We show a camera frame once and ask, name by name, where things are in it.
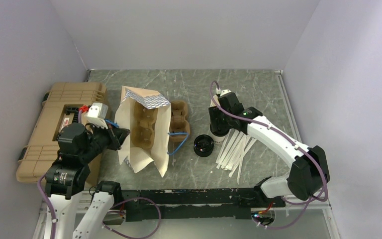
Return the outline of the patterned paper bag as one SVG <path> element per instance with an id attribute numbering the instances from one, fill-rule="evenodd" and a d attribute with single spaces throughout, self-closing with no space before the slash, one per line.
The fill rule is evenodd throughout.
<path id="1" fill-rule="evenodd" d="M 130 131 L 120 150 L 119 164 L 138 173 L 153 163 L 164 177 L 169 163 L 171 103 L 160 92 L 123 86 L 115 122 Z"/>

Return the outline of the single white paper cup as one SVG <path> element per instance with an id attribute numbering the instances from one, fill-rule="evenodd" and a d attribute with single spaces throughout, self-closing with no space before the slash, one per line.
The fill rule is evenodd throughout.
<path id="1" fill-rule="evenodd" d="M 217 135 L 213 133 L 212 131 L 209 132 L 209 136 L 213 139 L 215 144 L 222 144 L 227 137 L 228 134 L 225 135 Z"/>

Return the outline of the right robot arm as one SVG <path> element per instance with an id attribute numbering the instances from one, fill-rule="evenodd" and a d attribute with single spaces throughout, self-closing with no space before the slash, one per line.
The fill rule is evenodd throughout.
<path id="1" fill-rule="evenodd" d="M 288 174 L 267 177 L 255 186 L 257 205 L 265 207 L 279 196 L 293 195 L 302 201 L 328 198 L 330 174 L 323 148 L 310 147 L 290 137 L 258 109 L 244 108 L 230 90 L 217 89 L 211 99 L 214 105 L 209 108 L 210 127 L 215 133 L 226 133 L 230 129 L 241 132 L 263 143 L 290 168 Z"/>

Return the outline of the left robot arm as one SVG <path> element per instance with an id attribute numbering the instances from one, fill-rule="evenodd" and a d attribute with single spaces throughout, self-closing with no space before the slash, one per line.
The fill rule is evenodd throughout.
<path id="1" fill-rule="evenodd" d="M 121 185 L 113 181 L 101 181 L 95 188 L 90 207 L 80 223 L 75 225 L 77 207 L 90 174 L 89 163 L 104 150 L 119 150 L 129 136 L 124 128 L 92 123 L 72 123 L 64 127 L 57 142 L 59 150 L 56 160 L 41 177 L 37 187 L 47 205 L 44 238 L 46 239 L 90 239 L 103 222 L 110 209 L 122 205 Z"/>

